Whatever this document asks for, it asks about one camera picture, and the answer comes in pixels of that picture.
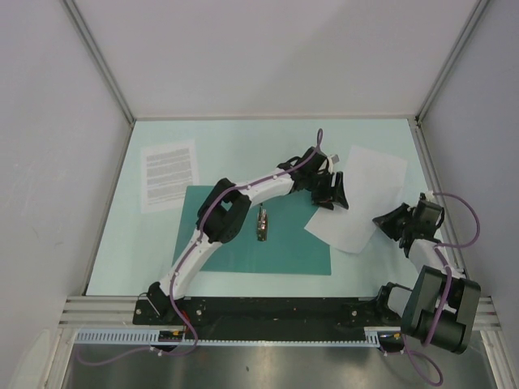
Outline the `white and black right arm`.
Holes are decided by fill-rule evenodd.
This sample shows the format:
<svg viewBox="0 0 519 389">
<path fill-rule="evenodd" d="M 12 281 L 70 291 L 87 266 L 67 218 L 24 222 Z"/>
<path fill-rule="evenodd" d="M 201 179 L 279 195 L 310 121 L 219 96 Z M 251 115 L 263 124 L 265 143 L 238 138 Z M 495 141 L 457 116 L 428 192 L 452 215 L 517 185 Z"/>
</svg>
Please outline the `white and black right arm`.
<svg viewBox="0 0 519 389">
<path fill-rule="evenodd" d="M 436 237 L 445 220 L 445 209 L 435 202 L 436 196 L 455 199 L 468 209 L 475 222 L 474 236 L 468 242 L 443 242 Z M 375 318 L 383 325 L 400 319 L 402 333 L 424 347 L 463 353 L 470 342 L 481 287 L 458 271 L 445 251 L 467 248 L 478 240 L 481 225 L 475 210 L 455 194 L 432 191 L 421 193 L 416 205 L 403 203 L 372 221 L 418 271 L 412 288 L 391 282 L 380 288 Z"/>
</svg>

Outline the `chrome folder clip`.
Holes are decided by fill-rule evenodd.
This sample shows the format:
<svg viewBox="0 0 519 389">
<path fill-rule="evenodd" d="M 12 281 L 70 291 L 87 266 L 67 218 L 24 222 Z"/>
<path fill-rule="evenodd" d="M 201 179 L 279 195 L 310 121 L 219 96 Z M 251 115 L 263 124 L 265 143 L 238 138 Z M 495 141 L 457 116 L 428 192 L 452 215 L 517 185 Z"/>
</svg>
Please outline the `chrome folder clip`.
<svg viewBox="0 0 519 389">
<path fill-rule="evenodd" d="M 259 242 L 265 242 L 268 236 L 268 213 L 262 203 L 259 205 L 256 224 L 256 236 Z"/>
</svg>

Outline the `teal folder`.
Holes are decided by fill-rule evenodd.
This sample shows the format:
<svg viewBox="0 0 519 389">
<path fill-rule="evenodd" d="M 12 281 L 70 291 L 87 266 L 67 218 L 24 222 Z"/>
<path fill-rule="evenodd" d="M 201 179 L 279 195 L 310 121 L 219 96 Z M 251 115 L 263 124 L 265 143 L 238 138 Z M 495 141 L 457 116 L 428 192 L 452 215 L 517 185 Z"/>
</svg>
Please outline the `teal folder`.
<svg viewBox="0 0 519 389">
<path fill-rule="evenodd" d="M 203 271 L 329 276 L 330 248 L 305 230 L 315 213 L 304 191 L 263 203 L 267 238 L 256 235 L 260 207 L 251 208 L 238 236 L 210 256 Z"/>
</svg>

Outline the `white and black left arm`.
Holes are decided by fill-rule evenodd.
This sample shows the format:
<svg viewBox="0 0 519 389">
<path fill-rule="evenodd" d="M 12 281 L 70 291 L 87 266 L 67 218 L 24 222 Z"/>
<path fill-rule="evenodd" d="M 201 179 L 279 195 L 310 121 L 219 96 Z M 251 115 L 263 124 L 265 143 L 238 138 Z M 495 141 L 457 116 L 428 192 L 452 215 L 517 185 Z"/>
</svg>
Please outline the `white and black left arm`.
<svg viewBox="0 0 519 389">
<path fill-rule="evenodd" d="M 180 313 L 177 301 L 186 296 L 194 276 L 218 248 L 238 236 L 248 212 L 256 205 L 307 190 L 318 207 L 348 209 L 344 174 L 335 169 L 336 162 L 335 156 L 327 156 L 314 146 L 263 177 L 242 183 L 219 180 L 198 210 L 186 248 L 166 276 L 150 285 L 141 311 L 149 310 L 151 318 L 160 323 L 172 323 Z"/>
</svg>

